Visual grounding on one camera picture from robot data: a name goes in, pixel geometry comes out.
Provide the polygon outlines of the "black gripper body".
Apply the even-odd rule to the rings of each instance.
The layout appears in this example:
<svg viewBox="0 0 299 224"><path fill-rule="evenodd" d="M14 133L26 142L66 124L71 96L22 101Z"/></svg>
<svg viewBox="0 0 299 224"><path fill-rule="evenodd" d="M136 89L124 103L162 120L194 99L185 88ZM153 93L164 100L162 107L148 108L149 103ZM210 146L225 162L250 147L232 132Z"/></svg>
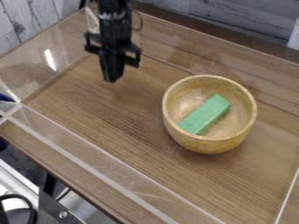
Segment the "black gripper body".
<svg viewBox="0 0 299 224"><path fill-rule="evenodd" d="M89 53L105 54L108 64L112 55L121 55L125 65L140 67L141 48L132 42L132 15L121 12L120 15L101 13L98 15L98 33L83 33L83 50Z"/></svg>

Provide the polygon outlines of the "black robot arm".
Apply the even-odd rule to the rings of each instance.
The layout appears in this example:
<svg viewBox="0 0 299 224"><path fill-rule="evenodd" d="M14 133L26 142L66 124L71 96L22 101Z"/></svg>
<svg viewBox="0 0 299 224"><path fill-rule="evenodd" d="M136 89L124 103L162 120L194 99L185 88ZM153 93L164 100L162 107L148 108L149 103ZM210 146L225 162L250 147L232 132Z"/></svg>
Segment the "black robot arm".
<svg viewBox="0 0 299 224"><path fill-rule="evenodd" d="M98 33L83 33L83 50L98 56L105 82L116 82L125 65L140 67L141 48L132 42L130 0L97 0Z"/></svg>

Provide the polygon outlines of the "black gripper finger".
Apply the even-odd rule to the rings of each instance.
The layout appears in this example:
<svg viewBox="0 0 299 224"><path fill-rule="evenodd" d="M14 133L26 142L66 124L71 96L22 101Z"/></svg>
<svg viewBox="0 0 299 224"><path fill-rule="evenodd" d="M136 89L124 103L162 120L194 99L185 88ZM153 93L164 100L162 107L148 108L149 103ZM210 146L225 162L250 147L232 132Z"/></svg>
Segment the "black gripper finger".
<svg viewBox="0 0 299 224"><path fill-rule="evenodd" d="M108 64L108 56L105 54L98 55L101 73L105 82L112 82L110 69Z"/></svg>
<svg viewBox="0 0 299 224"><path fill-rule="evenodd" d="M125 60L121 55L112 55L109 59L109 81L116 82L122 76L125 68Z"/></svg>

